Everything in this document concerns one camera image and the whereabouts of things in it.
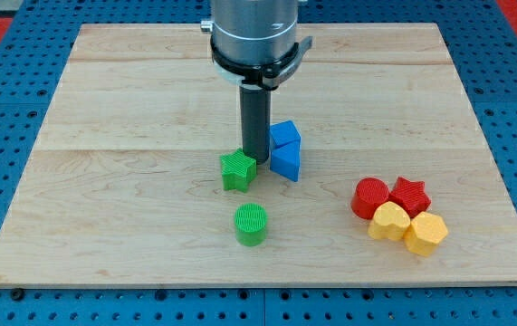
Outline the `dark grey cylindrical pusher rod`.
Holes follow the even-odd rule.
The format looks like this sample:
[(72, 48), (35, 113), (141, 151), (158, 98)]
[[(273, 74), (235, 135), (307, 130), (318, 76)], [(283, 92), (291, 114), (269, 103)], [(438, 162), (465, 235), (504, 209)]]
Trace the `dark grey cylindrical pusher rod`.
[(240, 87), (239, 96), (243, 152), (263, 164), (270, 154), (271, 93)]

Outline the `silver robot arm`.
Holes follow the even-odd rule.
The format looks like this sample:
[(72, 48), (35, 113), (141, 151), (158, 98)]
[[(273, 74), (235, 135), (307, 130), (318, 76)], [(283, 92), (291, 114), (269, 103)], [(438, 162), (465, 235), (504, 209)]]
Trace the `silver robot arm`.
[(312, 38), (297, 40), (293, 0), (212, 0), (200, 23), (212, 60), (239, 90), (244, 154), (263, 164), (270, 155), (271, 92), (298, 70)]

